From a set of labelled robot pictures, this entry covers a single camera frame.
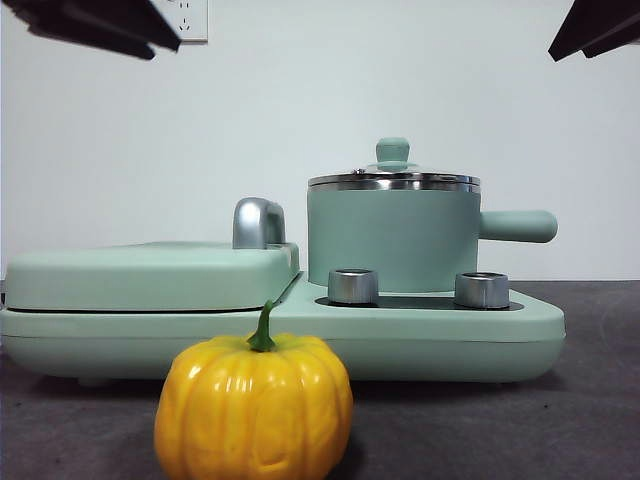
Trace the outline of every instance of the mint green saucepan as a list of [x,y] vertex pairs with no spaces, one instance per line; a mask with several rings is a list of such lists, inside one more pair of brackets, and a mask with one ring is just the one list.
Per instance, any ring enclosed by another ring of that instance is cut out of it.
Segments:
[[427,173],[408,163],[404,138],[383,138],[378,162],[309,180],[309,280],[329,272],[378,272],[383,292],[438,292],[477,270],[478,239],[548,242],[558,224],[546,211],[480,212],[480,180]]

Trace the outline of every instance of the silver knob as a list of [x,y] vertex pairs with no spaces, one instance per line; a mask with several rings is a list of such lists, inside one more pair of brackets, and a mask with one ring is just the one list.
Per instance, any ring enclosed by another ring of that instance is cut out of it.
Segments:
[[378,274],[358,268],[331,270],[327,296],[336,303],[377,303]]
[[459,273],[453,301],[471,308],[506,308],[509,306],[509,278],[502,273]]

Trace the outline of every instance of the appliance base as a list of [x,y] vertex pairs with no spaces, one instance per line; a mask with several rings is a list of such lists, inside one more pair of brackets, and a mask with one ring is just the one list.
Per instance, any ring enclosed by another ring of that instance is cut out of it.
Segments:
[[[415,296],[450,297],[452,292]],[[508,311],[371,309],[316,303],[298,278],[271,314],[272,333],[324,338],[352,380],[515,382],[548,371],[562,349],[560,309],[511,291]],[[21,366],[87,383],[162,379],[173,358],[216,335],[247,335],[259,311],[82,313],[3,310],[2,343]]]

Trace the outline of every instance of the lid knob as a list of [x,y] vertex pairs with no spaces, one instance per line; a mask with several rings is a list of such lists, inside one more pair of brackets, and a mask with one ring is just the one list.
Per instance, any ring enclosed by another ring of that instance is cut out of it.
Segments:
[[409,142],[403,137],[381,138],[376,145],[378,163],[407,162],[409,158]]

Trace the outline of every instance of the pot lid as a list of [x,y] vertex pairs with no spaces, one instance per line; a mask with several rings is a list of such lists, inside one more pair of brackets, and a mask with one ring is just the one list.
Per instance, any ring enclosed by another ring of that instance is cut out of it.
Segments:
[[378,161],[349,173],[309,180],[318,190],[452,190],[480,193],[480,179],[468,175],[426,171],[408,161],[409,142],[403,137],[386,137],[376,145]]

